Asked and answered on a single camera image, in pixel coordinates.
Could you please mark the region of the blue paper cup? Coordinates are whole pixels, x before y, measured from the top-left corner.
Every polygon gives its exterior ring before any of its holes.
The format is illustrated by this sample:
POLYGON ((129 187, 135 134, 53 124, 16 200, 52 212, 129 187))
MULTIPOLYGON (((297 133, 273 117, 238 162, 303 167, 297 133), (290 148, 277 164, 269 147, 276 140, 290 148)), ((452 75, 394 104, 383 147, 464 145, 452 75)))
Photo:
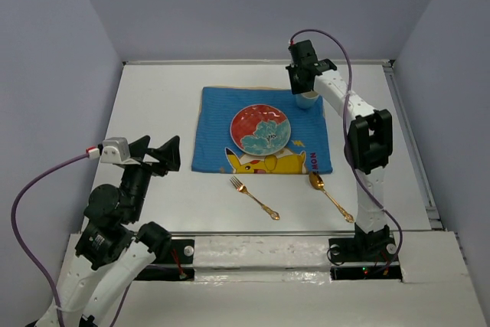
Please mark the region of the blue paper cup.
POLYGON ((312 108, 319 95, 315 91, 309 91, 307 93, 300 93, 295 95, 295 102, 298 108, 302 110, 307 110, 312 108))

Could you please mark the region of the red and blue ceramic plate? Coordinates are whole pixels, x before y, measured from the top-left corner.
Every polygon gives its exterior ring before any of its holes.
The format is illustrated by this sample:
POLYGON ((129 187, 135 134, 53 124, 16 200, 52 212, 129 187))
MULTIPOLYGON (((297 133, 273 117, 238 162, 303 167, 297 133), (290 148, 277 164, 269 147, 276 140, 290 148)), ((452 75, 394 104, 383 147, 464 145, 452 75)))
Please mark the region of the red and blue ceramic plate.
POLYGON ((286 114, 266 104, 253 104, 235 114, 230 137, 244 153, 255 156, 276 154, 290 140, 292 127, 286 114))

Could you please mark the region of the blue cartoon placemat cloth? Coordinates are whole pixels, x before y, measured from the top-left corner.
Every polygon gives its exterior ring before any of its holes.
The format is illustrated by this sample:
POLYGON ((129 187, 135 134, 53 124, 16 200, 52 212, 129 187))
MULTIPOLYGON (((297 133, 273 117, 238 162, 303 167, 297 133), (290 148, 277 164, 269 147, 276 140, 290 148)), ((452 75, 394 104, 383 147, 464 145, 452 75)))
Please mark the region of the blue cartoon placemat cloth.
POLYGON ((332 173, 322 98, 312 108, 302 110, 290 90, 205 87, 191 169, 235 174, 332 173), (235 114, 253 104, 274 106, 290 121, 290 140, 276 154, 248 155, 230 137, 230 122, 235 114))

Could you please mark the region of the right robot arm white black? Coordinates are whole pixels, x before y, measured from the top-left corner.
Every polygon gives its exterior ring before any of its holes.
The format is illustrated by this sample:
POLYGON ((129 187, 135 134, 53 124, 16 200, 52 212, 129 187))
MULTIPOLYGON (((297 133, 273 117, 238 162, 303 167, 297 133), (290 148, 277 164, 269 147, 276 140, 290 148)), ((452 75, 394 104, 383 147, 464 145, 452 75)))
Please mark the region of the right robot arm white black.
POLYGON ((320 60, 309 40, 289 42, 291 63, 287 66, 294 94, 315 92, 341 117, 344 154, 357 185, 357 216, 354 235, 330 240, 328 256, 333 265, 392 261, 387 213, 381 201, 384 170, 393 153, 393 119, 388 110, 378 110, 352 89, 352 80, 334 78, 337 67, 320 60))

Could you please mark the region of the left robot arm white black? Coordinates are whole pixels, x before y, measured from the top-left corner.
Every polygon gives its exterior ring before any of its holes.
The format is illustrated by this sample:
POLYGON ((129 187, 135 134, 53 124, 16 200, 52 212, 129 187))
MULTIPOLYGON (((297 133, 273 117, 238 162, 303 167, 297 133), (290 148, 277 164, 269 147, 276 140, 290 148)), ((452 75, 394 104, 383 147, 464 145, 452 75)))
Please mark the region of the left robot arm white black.
POLYGON ((168 256, 172 236, 166 229, 155 222, 138 232, 128 229, 140 218, 151 178, 176 172, 181 165, 179 136, 158 148, 149 142, 149 136, 134 142, 112 137, 86 150, 87 158, 120 167, 121 182, 91 191, 83 212, 88 223, 70 268, 36 326, 98 325, 139 273, 168 256))

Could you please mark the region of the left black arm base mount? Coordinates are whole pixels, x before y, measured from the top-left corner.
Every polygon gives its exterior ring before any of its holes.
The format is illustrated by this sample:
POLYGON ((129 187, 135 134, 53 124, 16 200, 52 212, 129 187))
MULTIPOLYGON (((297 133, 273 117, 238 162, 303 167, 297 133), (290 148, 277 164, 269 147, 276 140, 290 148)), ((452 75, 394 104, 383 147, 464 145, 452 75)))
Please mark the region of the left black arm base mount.
POLYGON ((136 277, 136 281, 181 282, 194 279, 194 238, 174 238, 169 249, 160 253, 136 277))

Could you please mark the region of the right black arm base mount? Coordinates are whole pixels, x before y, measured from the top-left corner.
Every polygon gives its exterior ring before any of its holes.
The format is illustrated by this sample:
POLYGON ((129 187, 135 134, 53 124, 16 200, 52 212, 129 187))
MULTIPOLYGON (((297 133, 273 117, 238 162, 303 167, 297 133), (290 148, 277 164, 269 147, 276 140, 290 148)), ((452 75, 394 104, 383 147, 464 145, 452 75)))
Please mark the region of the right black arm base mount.
POLYGON ((343 280, 399 280, 403 279, 397 245, 393 238, 364 253, 353 237, 337 237, 328 241, 327 258, 331 264, 331 278, 343 280))

